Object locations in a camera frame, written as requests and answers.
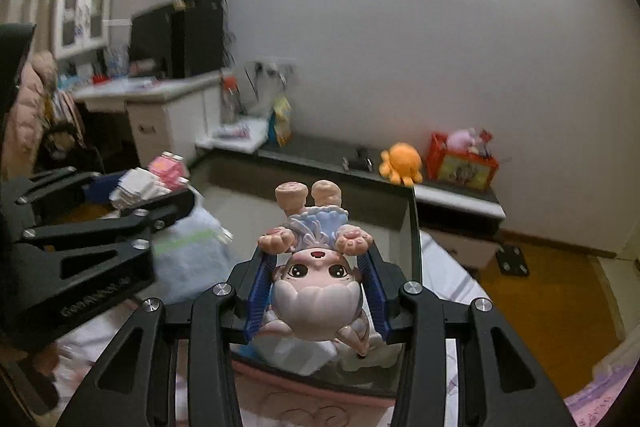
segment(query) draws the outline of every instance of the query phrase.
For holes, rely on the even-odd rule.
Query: red box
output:
[[[447,135],[442,132],[431,133],[431,145],[424,165],[432,180],[476,190],[487,190],[500,166],[492,157],[450,151],[447,149]]]

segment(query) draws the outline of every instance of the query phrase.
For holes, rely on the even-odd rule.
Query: pink figurine on cabinet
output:
[[[261,235],[258,245],[270,255],[292,255],[273,271],[271,304],[258,335],[337,339],[366,355],[369,318],[362,309],[362,277],[345,256],[366,253],[373,238],[348,224],[340,188],[333,182],[312,186],[311,207],[305,206],[308,188],[301,183],[279,185],[275,192],[287,221]]]

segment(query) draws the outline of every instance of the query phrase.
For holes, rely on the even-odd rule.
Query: orange octopus toy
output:
[[[388,151],[380,153],[382,165],[380,174],[393,184],[404,184],[405,187],[413,187],[414,183],[422,181],[420,167],[422,159],[417,150],[408,143],[396,143]]]

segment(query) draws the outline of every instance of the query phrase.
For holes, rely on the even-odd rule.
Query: wooden floor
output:
[[[591,367],[618,344],[596,264],[581,253],[518,243],[530,276],[501,275],[495,261],[479,282],[567,397],[591,380]]]

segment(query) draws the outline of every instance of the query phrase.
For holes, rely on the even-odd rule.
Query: blue gripper pad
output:
[[[249,293],[247,302],[247,318],[244,325],[244,336],[247,342],[251,341],[260,329],[262,315],[267,307],[271,291],[271,273],[276,267],[277,255],[263,255],[260,261],[255,282]]]
[[[376,331],[382,336],[385,342],[388,340],[391,326],[387,320],[387,309],[385,294],[382,291],[382,282],[376,271],[376,267],[371,260],[371,254],[367,253],[358,256],[358,270],[362,274],[362,286],[364,294],[367,296],[369,303],[369,312],[371,320]]]

